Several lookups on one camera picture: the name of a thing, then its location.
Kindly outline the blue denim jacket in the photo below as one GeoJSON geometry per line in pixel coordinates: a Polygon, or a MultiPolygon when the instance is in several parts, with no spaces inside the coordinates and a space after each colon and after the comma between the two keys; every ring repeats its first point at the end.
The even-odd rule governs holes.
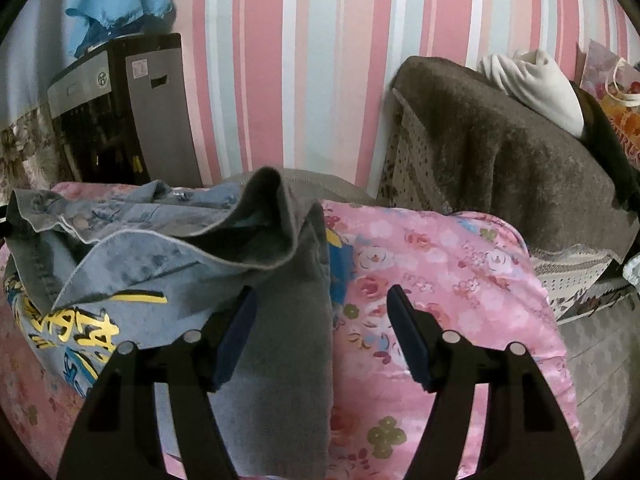
{"type": "Polygon", "coordinates": [[[247,477],[320,479],[329,463],[332,301],[321,205],[278,170],[189,190],[155,181],[69,200],[16,190],[6,298],[41,365],[86,396],[119,344],[170,344],[254,288],[257,315],[210,399],[247,477]]]}

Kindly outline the pink floral bed quilt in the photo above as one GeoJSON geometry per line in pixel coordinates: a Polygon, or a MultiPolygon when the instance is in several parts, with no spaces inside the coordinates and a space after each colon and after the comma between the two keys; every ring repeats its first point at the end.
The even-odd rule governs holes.
{"type": "MultiPolygon", "coordinates": [[[[576,391],[566,347],[520,233],[490,214],[356,207],[322,200],[337,292],[334,407],[327,479],[401,479],[434,397],[409,374],[384,306],[393,284],[414,307],[482,347],[521,341],[548,382],[573,437],[576,391]]],[[[84,400],[45,372],[1,293],[1,408],[46,479],[84,400]]]]}

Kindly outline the dark grey fuzzy blanket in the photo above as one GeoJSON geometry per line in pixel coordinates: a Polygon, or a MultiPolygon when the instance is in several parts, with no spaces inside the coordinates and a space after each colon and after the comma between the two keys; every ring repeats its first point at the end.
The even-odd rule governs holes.
{"type": "Polygon", "coordinates": [[[378,197],[492,214],[524,238],[556,316],[570,315],[639,234],[639,176],[600,105],[572,89],[581,138],[444,58],[412,56],[390,85],[395,123],[378,197]]]}

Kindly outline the grey bed headboard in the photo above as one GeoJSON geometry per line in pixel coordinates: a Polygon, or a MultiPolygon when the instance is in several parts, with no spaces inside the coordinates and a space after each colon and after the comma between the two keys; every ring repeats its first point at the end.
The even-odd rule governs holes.
{"type": "Polygon", "coordinates": [[[255,198],[259,192],[265,192],[267,198],[278,198],[282,193],[286,193],[301,200],[333,200],[359,206],[378,204],[378,201],[362,188],[333,174],[291,168],[272,168],[272,171],[277,171],[280,177],[276,179],[267,176],[262,178],[262,184],[257,186],[250,185],[254,171],[224,179],[221,184],[236,184],[242,188],[242,195],[246,194],[246,188],[250,188],[250,195],[255,198]]]}

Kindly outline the grey air cooler appliance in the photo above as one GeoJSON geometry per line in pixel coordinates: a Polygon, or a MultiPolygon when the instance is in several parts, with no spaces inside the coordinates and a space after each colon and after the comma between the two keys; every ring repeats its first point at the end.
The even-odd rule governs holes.
{"type": "Polygon", "coordinates": [[[104,42],[57,74],[47,96],[75,180],[202,186],[176,32],[104,42]]]}

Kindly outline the white cloth bundle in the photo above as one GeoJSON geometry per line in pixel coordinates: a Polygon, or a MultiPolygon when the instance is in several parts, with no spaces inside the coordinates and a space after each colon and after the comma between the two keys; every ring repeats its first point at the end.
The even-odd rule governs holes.
{"type": "Polygon", "coordinates": [[[585,119],[570,80],[544,50],[483,56],[477,71],[497,89],[553,122],[578,140],[585,119]]]}

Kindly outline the colourful gift bag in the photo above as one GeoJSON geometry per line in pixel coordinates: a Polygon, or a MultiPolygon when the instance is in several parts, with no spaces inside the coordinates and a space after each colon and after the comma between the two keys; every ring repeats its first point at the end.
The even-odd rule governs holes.
{"type": "Polygon", "coordinates": [[[591,40],[579,87],[590,93],[612,124],[629,165],[639,169],[639,70],[591,40]]]}

